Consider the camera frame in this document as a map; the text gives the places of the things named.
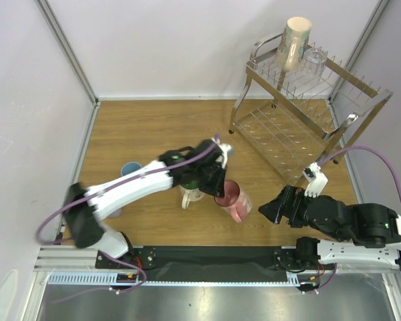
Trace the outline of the green interior white mug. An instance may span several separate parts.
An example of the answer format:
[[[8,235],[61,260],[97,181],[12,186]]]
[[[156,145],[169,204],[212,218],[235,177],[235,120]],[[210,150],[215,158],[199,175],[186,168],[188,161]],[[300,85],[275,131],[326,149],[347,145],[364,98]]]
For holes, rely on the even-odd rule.
[[[181,207],[187,209],[191,202],[200,201],[204,197],[204,193],[199,189],[196,181],[191,181],[180,185],[182,195]]]

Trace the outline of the pink ceramic mug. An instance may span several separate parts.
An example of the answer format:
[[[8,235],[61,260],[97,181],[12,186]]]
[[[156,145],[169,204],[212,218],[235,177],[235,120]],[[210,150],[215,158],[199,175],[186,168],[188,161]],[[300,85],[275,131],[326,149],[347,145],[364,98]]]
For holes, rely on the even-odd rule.
[[[252,209],[252,201],[235,181],[224,182],[224,197],[215,197],[215,203],[225,210],[234,221],[241,223]]]

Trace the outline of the cream patterned ceramic mug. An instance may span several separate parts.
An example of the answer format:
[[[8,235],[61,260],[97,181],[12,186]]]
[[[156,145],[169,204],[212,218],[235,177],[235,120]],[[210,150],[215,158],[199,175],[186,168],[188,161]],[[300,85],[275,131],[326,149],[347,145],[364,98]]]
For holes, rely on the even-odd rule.
[[[284,72],[296,70],[300,65],[311,28],[311,21],[305,17],[292,17],[287,20],[275,55],[275,63]]]

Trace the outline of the clear glass cup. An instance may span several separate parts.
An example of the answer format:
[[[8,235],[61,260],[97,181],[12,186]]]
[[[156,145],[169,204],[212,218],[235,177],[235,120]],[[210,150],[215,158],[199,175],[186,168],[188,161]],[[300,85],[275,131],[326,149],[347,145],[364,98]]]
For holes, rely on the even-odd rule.
[[[328,57],[328,51],[322,47],[311,47],[304,53],[299,70],[309,80],[318,80],[323,71]]]

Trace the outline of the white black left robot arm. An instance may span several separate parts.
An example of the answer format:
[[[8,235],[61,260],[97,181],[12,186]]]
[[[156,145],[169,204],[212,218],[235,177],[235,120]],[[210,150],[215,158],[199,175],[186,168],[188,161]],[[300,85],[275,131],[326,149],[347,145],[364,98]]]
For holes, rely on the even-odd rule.
[[[97,249],[119,268],[128,267],[134,259],[130,242],[104,219],[148,195],[189,183],[196,183],[207,195],[224,196],[232,152],[231,145],[213,137],[196,147],[168,150],[145,167],[107,183],[87,188],[74,183],[68,189],[62,215],[75,247]]]

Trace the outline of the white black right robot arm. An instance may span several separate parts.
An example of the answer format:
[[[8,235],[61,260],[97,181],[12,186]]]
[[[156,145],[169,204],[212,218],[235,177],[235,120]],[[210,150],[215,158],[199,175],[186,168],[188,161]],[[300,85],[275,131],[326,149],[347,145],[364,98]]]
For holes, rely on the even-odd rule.
[[[346,205],[287,185],[258,211],[274,224],[285,217],[291,228],[310,227],[326,236],[300,237],[295,248],[277,250],[274,260],[281,269],[300,273],[317,265],[354,263],[401,271],[401,216],[384,205]]]

